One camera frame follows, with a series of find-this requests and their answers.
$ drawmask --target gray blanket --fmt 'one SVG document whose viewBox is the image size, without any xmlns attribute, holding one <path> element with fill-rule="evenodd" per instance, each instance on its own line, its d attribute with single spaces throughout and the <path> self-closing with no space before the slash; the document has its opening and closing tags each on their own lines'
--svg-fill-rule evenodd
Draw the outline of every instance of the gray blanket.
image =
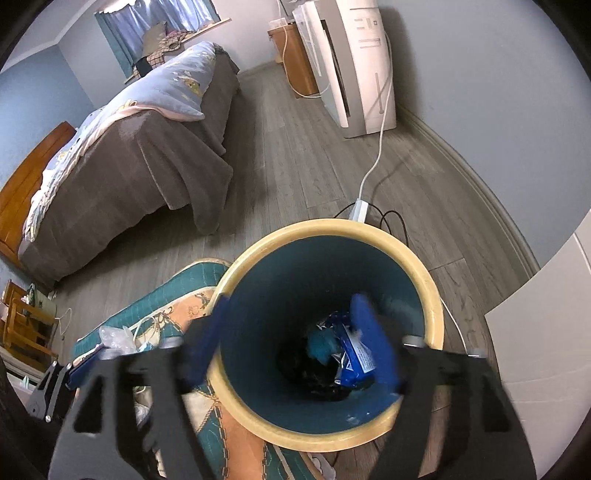
<svg viewBox="0 0 591 480">
<path fill-rule="evenodd" d="M 18 258 L 36 281 L 52 287 L 164 205 L 190 203 L 199 232 L 217 230 L 233 173 L 221 155 L 237 72 L 227 54 L 217 55 L 204 120 L 145 111 L 108 128 L 60 186 L 35 241 L 21 243 Z"/>
</svg>

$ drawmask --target yellow trash can rim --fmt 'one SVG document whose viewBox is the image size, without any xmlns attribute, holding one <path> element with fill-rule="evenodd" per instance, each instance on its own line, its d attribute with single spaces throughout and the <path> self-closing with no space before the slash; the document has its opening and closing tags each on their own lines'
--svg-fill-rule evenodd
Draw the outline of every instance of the yellow trash can rim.
<svg viewBox="0 0 591 480">
<path fill-rule="evenodd" d="M 262 238 L 248 248 L 222 277 L 213 294 L 209 309 L 215 305 L 221 294 L 232 294 L 241 279 L 263 257 L 296 240 L 323 235 L 342 236 L 362 241 L 395 260 L 417 290 L 425 319 L 425 342 L 439 350 L 443 347 L 443 310 L 439 292 L 426 267 L 397 238 L 371 225 L 351 220 L 308 220 L 287 226 Z M 228 380 L 219 349 L 213 357 L 208 377 L 225 409 L 244 428 L 267 442 L 303 452 L 345 450 L 380 437 L 392 428 L 402 400 L 400 398 L 369 422 L 349 430 L 326 434 L 301 433 L 268 422 L 242 401 Z"/>
</svg>

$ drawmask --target white air purifier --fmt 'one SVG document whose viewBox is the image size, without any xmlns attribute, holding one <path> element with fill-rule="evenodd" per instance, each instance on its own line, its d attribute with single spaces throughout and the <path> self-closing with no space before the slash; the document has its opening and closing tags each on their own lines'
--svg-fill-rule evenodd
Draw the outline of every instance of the white air purifier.
<svg viewBox="0 0 591 480">
<path fill-rule="evenodd" d="M 310 0 L 293 12 L 324 106 L 346 138 L 396 127 L 392 63 L 376 0 Z"/>
</svg>

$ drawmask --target pillow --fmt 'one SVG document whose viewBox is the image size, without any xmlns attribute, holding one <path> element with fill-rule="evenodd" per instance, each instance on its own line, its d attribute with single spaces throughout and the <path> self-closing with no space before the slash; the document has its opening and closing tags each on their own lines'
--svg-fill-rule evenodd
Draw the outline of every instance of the pillow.
<svg viewBox="0 0 591 480">
<path fill-rule="evenodd" d="M 155 24 L 144 34 L 144 52 L 143 57 L 154 53 L 160 46 L 160 40 L 166 38 L 166 22 Z"/>
</svg>

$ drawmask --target wooden chair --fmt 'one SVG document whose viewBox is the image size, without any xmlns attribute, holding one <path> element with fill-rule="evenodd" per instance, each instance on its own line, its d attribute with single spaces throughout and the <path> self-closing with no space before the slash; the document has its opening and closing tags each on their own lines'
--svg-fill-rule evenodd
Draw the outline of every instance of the wooden chair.
<svg viewBox="0 0 591 480">
<path fill-rule="evenodd" d="M 0 318 L 0 345 L 4 343 L 4 332 L 6 331 L 6 323 L 8 320 L 8 306 L 12 299 L 21 299 L 27 294 L 24 288 L 16 285 L 12 280 L 8 280 L 6 288 L 2 293 L 2 317 Z"/>
<path fill-rule="evenodd" d="M 47 347 L 50 338 L 42 330 L 44 325 L 52 328 L 56 320 L 22 301 L 20 294 L 24 290 L 14 284 L 10 285 L 11 283 L 9 282 L 3 298 L 9 302 L 2 339 L 4 348 L 21 362 L 44 371 L 57 358 L 57 354 Z"/>
</svg>

